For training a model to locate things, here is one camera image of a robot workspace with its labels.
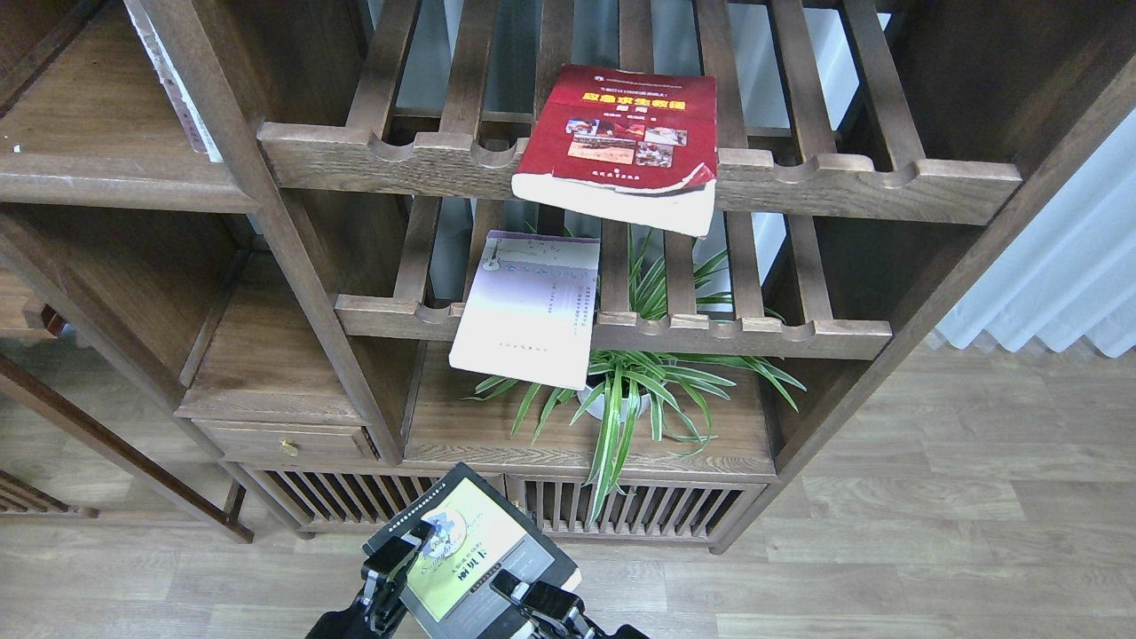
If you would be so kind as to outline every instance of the book page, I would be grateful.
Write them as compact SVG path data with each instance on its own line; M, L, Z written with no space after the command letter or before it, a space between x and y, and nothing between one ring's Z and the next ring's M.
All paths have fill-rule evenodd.
M599 240L491 231L450 365L584 388L599 262Z

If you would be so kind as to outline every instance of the cabinet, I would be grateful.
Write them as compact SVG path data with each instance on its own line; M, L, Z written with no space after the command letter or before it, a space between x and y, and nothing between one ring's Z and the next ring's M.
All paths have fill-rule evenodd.
M306 532L374 526L463 460L552 534L725 550L1136 105L1126 3L768 0L791 126L746 128L729 3L670 3L718 77L735 309L696 312L688 243L667 236L670 313L637 317L628 229L604 223L594 345L785 357L810 391L795 413L738 380L702 455L637 443L626 495L590 523L588 426L529 445L508 438L519 397L460 401L477 381L445 366L462 304L428 277L441 198L477 199L470 255L500 223L583 3L546 0L506 34L540 43L515 114L483 108L509 2L466 0L441 110L395 102L420 2L387 0L374 33L350 0L128 2L224 161L189 148L107 3L0 119L20 147L0 149L0 255ZM650 70L651 2L612 7L619 65ZM838 13L861 81L835 132L805 7ZM751 210L787 219L763 285Z

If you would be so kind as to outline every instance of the book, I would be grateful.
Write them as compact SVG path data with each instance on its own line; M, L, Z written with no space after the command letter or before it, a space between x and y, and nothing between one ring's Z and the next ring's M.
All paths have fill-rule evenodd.
M153 70L158 74L158 82L165 89L166 97L169 98L169 103L177 115L177 121L182 124L182 130L185 131L190 147L195 152L207 153L209 161L224 161L209 130L206 128L204 121L201 119L201 114L198 111L193 98L185 89L185 83L182 82L181 74L177 73L165 44L158 36L158 31L150 22L150 15L147 14L145 7L140 0L126 0L126 13L130 15L134 31L153 65Z
M598 239L490 231L450 366L584 388L599 265Z
M565 65L512 176L526 200L702 236L718 172L713 77Z
M525 617L490 587L500 570L567 590L579 582L576 563L465 464L392 517L364 553L407 534L419 518L437 532L410 566L402 603L434 639L528 637Z

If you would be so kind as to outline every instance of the laminate floor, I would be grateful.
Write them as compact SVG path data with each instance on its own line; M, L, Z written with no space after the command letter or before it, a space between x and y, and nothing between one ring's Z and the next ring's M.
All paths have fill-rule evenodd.
M227 482L91 350L3 351L189 483ZM11 403L0 467L75 503L160 507ZM303 637L365 534L0 524L0 638ZM565 542L609 630L660 638L1136 637L1136 355L920 347L724 556ZM424 637L407 621L400 637Z

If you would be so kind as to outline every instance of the book spine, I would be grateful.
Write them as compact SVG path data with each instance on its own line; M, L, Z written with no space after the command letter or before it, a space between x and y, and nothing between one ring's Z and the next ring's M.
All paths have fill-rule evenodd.
M177 114L177 119L182 123L182 128L190 140L190 147L199 153L208 153L210 161L223 161L220 151L214 143L209 130L206 128L201 114L198 113L198 108L193 103L193 98L185 90L182 76L174 67L173 60L169 59L169 53L162 45L158 32L154 31L150 16L147 15L145 9L137 0L126 0L126 10L131 16L131 23L134 24L134 31L137 32L139 39L150 57L150 63L153 64L153 69L158 73L158 82L166 90L169 103L174 107L174 113Z

